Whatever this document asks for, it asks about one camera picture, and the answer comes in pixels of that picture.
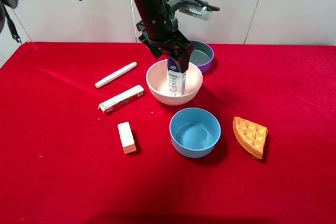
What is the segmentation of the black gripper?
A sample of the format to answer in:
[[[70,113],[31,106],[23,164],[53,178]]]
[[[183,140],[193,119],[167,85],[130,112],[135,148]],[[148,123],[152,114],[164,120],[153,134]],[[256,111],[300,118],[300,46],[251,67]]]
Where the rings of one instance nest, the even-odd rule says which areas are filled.
[[[165,19],[158,24],[145,24],[141,20],[136,24],[136,28],[141,33],[139,42],[143,43],[155,58],[161,57],[163,51],[177,54],[175,62],[179,71],[185,73],[188,70],[194,46],[179,30],[173,31]]]

